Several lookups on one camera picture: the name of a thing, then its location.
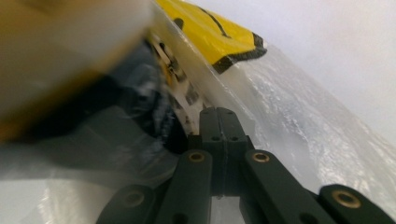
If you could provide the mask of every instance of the black bracket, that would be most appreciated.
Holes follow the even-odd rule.
[[[201,112],[200,135],[189,136],[172,179],[121,189],[97,223],[208,224],[212,196],[240,196],[247,224],[395,223],[349,187],[304,189],[272,153],[254,149],[233,111],[213,107]]]

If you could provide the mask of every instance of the brass insert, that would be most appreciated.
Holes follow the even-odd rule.
[[[253,160],[258,162],[268,162],[270,157],[262,152],[256,152],[253,154]]]
[[[332,192],[332,197],[336,202],[348,208],[361,207],[361,201],[353,194],[345,190],[335,190]]]
[[[193,162],[201,162],[205,159],[205,156],[201,152],[192,152],[189,155],[189,159],[190,159],[190,161],[193,161]]]
[[[138,190],[133,190],[127,194],[124,202],[127,207],[137,207],[143,201],[145,201],[145,195]]]

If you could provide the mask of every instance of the white background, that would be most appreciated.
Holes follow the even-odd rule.
[[[396,1],[191,2],[281,49],[396,146]]]

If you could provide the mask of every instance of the clear plastic bag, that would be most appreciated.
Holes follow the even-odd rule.
[[[304,187],[350,186],[396,218],[396,149],[279,49],[269,45],[264,56],[220,75],[160,7],[151,32],[172,50],[200,96],[233,110],[255,147],[275,153]]]

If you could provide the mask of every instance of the blurry yellow object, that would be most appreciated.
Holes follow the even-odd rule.
[[[141,39],[146,0],[0,1],[0,142],[105,74]]]
[[[266,52],[261,37],[213,12],[179,0],[157,3],[220,74]]]

